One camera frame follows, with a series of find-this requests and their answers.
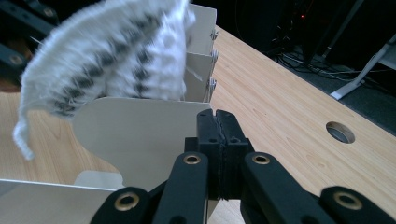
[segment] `wooden table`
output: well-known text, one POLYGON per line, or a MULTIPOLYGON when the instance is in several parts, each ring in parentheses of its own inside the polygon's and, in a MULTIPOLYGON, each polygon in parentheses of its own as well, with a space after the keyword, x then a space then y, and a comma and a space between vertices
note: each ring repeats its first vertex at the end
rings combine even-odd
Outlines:
MULTIPOLYGON (((275 156, 314 194, 344 186, 396 217, 394 136, 220 28, 215 49, 212 106, 234 113, 256 150, 275 156), (331 137, 331 121, 347 126, 355 142, 331 137)), ((82 148, 67 122, 44 112, 30 114, 36 159, 25 161, 11 137, 18 103, 18 94, 0 93, 0 178, 73 184, 84 170, 116 172, 82 148)), ((239 223, 231 219, 238 213, 237 203, 223 203, 210 222, 239 223)))

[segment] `white knitted fabric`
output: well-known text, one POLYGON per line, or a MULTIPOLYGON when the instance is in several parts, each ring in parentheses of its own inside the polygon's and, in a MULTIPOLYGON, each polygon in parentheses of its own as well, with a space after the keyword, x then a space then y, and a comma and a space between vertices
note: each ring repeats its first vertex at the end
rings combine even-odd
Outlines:
POLYGON ((181 100, 189 0, 112 0, 83 8, 39 47, 21 76, 14 141, 26 160, 28 110, 71 119, 103 96, 181 100))

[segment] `dark floor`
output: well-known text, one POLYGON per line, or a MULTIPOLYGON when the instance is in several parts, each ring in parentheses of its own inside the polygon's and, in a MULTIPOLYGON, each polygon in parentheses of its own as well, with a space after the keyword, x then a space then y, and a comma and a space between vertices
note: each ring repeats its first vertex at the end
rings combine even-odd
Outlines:
MULTIPOLYGON (((313 67, 325 67, 318 72, 316 68, 303 65, 300 56, 298 50, 295 50, 275 57, 274 61, 328 94, 346 85, 358 74, 340 73, 340 71, 348 71, 348 68, 337 65, 329 66, 317 56, 311 63, 313 67)), ((381 84, 375 80, 375 75, 380 76, 381 72, 371 73, 364 79, 364 84, 339 102, 396 136, 396 94, 394 89, 389 88, 389 84, 393 87, 396 86, 395 79, 390 80, 393 83, 382 82, 381 84)))

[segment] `wooden tabletop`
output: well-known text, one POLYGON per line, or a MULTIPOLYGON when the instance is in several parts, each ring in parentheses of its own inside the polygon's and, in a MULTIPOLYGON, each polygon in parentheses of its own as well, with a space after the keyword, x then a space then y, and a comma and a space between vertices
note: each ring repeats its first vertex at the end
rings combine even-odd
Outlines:
MULTIPOLYGON (((213 108, 235 114, 255 149, 275 156, 304 189, 351 188, 396 217, 396 138, 218 29, 213 108), (335 140, 329 122, 345 125, 354 142, 335 140)), ((82 148, 66 121, 41 111, 30 113, 36 158, 25 161, 11 137, 19 97, 0 93, 0 178, 73 184, 84 170, 117 172, 82 148)), ((241 221, 231 219, 237 203, 216 212, 211 223, 241 221)))

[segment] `light wood surface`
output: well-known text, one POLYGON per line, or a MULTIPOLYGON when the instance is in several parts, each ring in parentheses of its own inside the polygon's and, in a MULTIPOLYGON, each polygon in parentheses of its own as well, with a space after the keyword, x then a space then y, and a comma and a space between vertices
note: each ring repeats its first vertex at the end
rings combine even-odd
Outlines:
MULTIPOLYGON (((303 188, 319 195, 348 187, 396 217, 396 138, 218 29, 212 106, 234 113, 255 149, 275 156, 303 188), (355 142, 333 139, 330 121, 346 125, 355 142)), ((30 114, 36 159, 24 161, 11 137, 18 103, 18 94, 0 93, 0 178, 73 184, 84 170, 116 172, 81 147, 67 122, 43 112, 30 114)), ((222 203, 210 223, 240 223, 238 213, 236 202, 222 203)))

